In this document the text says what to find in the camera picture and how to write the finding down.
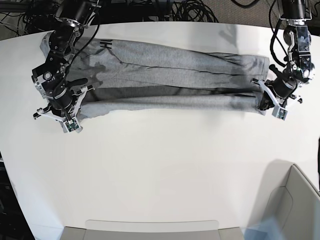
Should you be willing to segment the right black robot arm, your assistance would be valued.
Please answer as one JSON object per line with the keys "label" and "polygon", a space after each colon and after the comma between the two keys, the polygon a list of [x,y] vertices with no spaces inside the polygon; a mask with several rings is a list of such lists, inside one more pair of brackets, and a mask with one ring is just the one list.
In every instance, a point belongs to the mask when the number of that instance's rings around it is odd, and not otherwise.
{"label": "right black robot arm", "polygon": [[67,132],[82,129],[77,114],[87,92],[93,87],[87,86],[87,78],[67,81],[67,75],[80,54],[75,50],[76,42],[91,17],[98,15],[100,7],[98,0],[65,0],[58,8],[55,17],[61,25],[48,37],[45,63],[32,70],[33,84],[47,100],[47,106],[33,114],[34,119],[41,116],[51,118],[60,122]]}

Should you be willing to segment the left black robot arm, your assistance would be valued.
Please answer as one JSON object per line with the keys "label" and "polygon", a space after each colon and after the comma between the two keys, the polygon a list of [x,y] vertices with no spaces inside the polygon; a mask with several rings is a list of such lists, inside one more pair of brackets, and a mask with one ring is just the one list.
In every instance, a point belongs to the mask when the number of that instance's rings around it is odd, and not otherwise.
{"label": "left black robot arm", "polygon": [[[281,67],[279,71],[274,64],[269,66],[275,75],[275,80],[266,80],[260,83],[263,89],[263,96],[258,109],[278,109],[285,113],[288,99],[295,99],[294,92],[304,84],[308,84],[314,77],[314,64],[310,53],[311,37],[306,21],[312,18],[307,12],[305,0],[282,0],[282,14],[275,26],[270,40],[270,53],[273,60]],[[282,21],[286,21],[286,28],[283,32],[283,39],[288,46],[285,62],[281,62],[275,52],[274,43],[278,36]]]}

